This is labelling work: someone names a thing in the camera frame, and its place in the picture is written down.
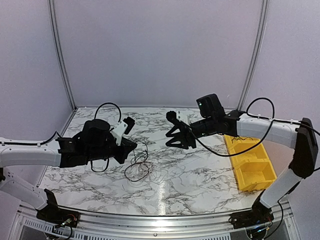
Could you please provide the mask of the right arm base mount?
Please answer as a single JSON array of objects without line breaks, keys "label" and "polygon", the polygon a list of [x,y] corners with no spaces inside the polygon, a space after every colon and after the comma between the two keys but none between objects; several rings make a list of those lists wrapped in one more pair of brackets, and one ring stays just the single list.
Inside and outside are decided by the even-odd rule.
[{"label": "right arm base mount", "polygon": [[274,220],[271,208],[264,206],[258,197],[249,210],[234,212],[228,221],[234,229],[247,228]]}]

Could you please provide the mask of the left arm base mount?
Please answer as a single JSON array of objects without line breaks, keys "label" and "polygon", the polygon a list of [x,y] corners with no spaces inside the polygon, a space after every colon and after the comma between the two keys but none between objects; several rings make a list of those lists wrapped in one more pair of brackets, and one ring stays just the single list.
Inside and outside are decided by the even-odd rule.
[{"label": "left arm base mount", "polygon": [[46,188],[44,189],[44,192],[46,194],[46,202],[44,207],[40,210],[36,210],[36,217],[40,220],[44,220],[58,226],[76,228],[80,213],[78,211],[60,208],[54,193]]}]

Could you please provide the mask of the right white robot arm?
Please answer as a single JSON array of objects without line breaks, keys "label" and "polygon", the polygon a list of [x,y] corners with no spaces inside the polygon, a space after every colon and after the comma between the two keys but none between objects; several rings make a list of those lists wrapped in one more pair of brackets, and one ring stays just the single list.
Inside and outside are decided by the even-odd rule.
[{"label": "right white robot arm", "polygon": [[264,190],[248,212],[247,219],[258,224],[267,216],[267,209],[273,207],[282,197],[292,192],[303,180],[318,169],[317,137],[320,133],[308,118],[300,121],[282,120],[274,116],[258,116],[248,110],[232,110],[226,113],[218,96],[213,93],[197,99],[202,119],[191,123],[186,115],[175,111],[166,113],[166,119],[173,124],[166,133],[168,147],[180,149],[195,148],[200,138],[212,135],[251,137],[281,144],[294,150],[292,161],[277,180]]}]

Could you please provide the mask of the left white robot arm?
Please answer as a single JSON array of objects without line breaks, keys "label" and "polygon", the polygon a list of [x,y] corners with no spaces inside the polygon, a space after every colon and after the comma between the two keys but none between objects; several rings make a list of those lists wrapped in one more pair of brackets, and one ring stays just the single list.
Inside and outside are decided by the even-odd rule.
[{"label": "left white robot arm", "polygon": [[73,137],[51,137],[37,142],[0,140],[0,190],[33,206],[53,223],[63,219],[55,195],[38,188],[8,170],[11,166],[51,166],[74,168],[93,161],[115,159],[123,164],[137,144],[127,138],[135,125],[131,117],[121,120],[115,128],[102,119],[88,120],[82,131]]}]

